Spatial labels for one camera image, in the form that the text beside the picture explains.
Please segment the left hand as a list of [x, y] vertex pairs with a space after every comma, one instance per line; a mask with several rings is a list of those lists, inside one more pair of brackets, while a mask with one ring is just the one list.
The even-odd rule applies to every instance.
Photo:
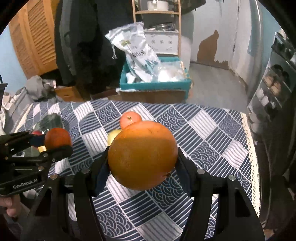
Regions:
[[18, 217], [22, 211], [21, 199], [19, 195], [11, 197], [1, 197], [0, 205], [6, 208], [6, 213], [10, 217]]

